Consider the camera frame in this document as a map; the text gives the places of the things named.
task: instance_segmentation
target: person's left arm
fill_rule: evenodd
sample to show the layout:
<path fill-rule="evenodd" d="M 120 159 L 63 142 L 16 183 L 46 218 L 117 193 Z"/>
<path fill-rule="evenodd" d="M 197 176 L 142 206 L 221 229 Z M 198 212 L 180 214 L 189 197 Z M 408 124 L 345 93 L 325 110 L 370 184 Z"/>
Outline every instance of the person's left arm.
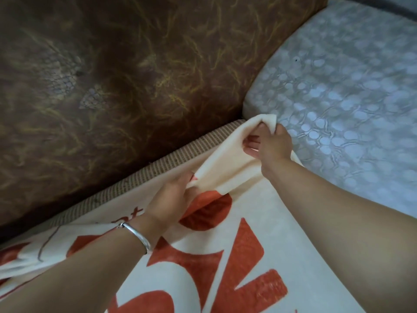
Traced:
<path fill-rule="evenodd" d="M 195 187 L 185 189 L 191 176 L 184 173 L 165 184 L 145 213 L 129 221 L 152 246 L 198 194 Z M 0 302 L 0 312 L 103 313 L 145 253 L 128 229 L 112 230 L 10 294 Z"/>

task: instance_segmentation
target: silver patterned fabric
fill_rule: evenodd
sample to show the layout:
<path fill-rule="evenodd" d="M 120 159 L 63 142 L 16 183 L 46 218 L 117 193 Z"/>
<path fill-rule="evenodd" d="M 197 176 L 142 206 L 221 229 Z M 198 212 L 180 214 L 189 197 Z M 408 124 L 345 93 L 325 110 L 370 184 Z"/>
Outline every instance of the silver patterned fabric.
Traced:
<path fill-rule="evenodd" d="M 417 23 L 330 0 L 259 73 L 243 116 L 259 113 L 314 173 L 417 217 Z"/>

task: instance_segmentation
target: bangle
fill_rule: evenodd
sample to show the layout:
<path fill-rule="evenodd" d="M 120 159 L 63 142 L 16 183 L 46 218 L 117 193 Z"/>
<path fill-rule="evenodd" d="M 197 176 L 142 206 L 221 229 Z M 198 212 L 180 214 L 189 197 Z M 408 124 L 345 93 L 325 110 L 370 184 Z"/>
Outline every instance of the bangle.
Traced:
<path fill-rule="evenodd" d="M 135 230 L 127 222 L 123 222 L 123 223 L 121 223 L 121 224 L 119 224 L 117 226 L 117 228 L 122 228 L 122 227 L 128 229 L 129 231 L 132 232 L 133 235 L 135 235 L 136 237 L 138 237 L 138 239 L 141 241 L 141 243 L 143 244 L 143 246 L 145 246 L 145 248 L 146 248 L 146 253 L 145 254 L 151 252 L 152 247 L 151 247 L 151 244 L 149 243 L 149 241 L 146 239 L 146 237 L 144 237 L 141 233 L 139 233 L 137 230 Z"/>

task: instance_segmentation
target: forearm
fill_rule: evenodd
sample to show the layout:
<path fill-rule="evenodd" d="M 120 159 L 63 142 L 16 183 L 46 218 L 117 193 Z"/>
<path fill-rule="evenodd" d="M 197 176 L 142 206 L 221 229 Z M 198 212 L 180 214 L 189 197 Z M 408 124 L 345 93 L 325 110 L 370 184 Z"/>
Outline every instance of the forearm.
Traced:
<path fill-rule="evenodd" d="M 158 230 L 139 227 L 158 237 Z M 145 252 L 130 231 L 115 229 L 15 291 L 0 311 L 102 313 Z"/>
<path fill-rule="evenodd" d="M 368 312 L 408 311 L 415 305 L 417 220 L 344 191 L 286 159 L 265 175 Z"/>

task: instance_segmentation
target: brown sofa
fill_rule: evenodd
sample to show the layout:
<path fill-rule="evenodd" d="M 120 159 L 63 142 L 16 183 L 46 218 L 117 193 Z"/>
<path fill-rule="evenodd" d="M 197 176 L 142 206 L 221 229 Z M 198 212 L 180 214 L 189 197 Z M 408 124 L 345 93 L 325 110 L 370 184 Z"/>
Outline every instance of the brown sofa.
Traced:
<path fill-rule="evenodd" d="M 241 117 L 327 0 L 0 0 L 0 239 Z"/>

